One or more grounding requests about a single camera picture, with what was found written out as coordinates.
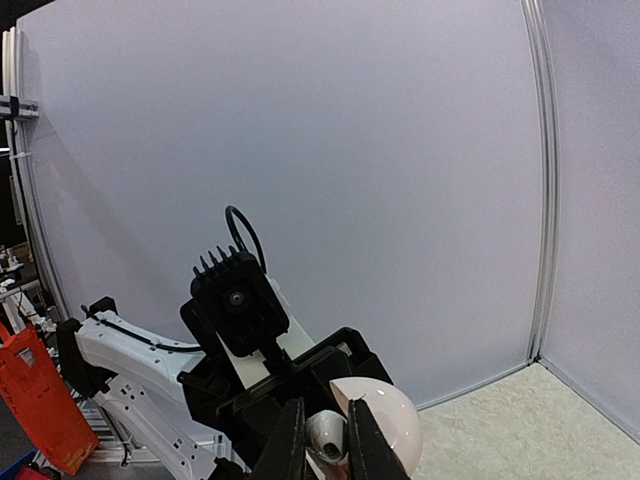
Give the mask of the white earbud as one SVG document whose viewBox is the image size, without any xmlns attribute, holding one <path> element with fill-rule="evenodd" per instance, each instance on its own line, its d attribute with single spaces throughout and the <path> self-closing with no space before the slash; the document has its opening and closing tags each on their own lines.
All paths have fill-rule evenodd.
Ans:
<svg viewBox="0 0 640 480">
<path fill-rule="evenodd" d="M 347 420 L 332 410 L 320 411 L 306 420 L 307 449 L 323 462 L 338 465 L 348 453 Z"/>
</svg>

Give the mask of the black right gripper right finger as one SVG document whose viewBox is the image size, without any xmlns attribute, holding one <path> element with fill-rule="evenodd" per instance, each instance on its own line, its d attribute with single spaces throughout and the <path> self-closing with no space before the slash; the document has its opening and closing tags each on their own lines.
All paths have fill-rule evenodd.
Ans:
<svg viewBox="0 0 640 480">
<path fill-rule="evenodd" d="M 409 480 L 401 461 L 388 445 L 368 404 L 348 404 L 349 475 L 354 480 Z"/>
</svg>

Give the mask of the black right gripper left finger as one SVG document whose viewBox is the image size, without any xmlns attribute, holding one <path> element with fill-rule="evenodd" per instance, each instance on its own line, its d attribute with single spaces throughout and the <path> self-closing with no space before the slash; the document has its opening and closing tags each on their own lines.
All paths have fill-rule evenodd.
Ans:
<svg viewBox="0 0 640 480">
<path fill-rule="evenodd" d="M 301 480 L 306 478 L 306 417 L 302 398 L 289 400 L 281 411 L 249 478 Z"/>
</svg>

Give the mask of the pink earbud charging case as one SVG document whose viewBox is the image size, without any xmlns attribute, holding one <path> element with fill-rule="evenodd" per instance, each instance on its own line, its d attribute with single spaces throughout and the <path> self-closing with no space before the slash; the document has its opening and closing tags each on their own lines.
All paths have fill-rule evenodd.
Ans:
<svg viewBox="0 0 640 480">
<path fill-rule="evenodd" d="M 335 411 L 348 417 L 350 400 L 364 400 L 390 448 L 408 475 L 413 474 L 423 451 L 423 432 L 415 405 L 398 388 L 368 377 L 344 377 L 329 382 L 330 391 L 339 407 Z M 346 479 L 348 453 L 338 465 L 330 465 L 308 449 L 306 453 L 313 479 Z"/>
</svg>

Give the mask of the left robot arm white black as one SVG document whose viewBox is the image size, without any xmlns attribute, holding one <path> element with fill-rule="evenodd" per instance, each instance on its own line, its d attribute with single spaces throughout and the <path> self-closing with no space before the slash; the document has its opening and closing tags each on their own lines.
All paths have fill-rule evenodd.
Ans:
<svg viewBox="0 0 640 480">
<path fill-rule="evenodd" d="M 112 298 L 87 318 L 57 326 L 62 376 L 156 456 L 176 479 L 211 479 L 218 457 L 253 467 L 291 399 L 309 415 L 337 410 L 329 383 L 342 377 L 391 380 L 355 329 L 314 342 L 297 320 L 277 340 L 291 359 L 268 372 L 260 353 L 211 352 L 157 335 L 122 319 Z"/>
</svg>

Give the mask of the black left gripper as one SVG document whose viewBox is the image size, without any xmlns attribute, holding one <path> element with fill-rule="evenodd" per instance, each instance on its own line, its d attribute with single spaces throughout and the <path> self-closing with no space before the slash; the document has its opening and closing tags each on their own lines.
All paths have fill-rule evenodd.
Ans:
<svg viewBox="0 0 640 480">
<path fill-rule="evenodd" d="M 246 387 L 222 341 L 198 318 L 195 303 L 184 304 L 180 315 L 205 352 L 195 367 L 178 375 L 189 413 L 196 422 L 224 433 L 249 469 L 258 463 L 288 401 L 301 398 L 307 415 L 338 411 L 330 381 L 367 377 L 392 382 L 361 333 L 343 327 Z"/>
</svg>

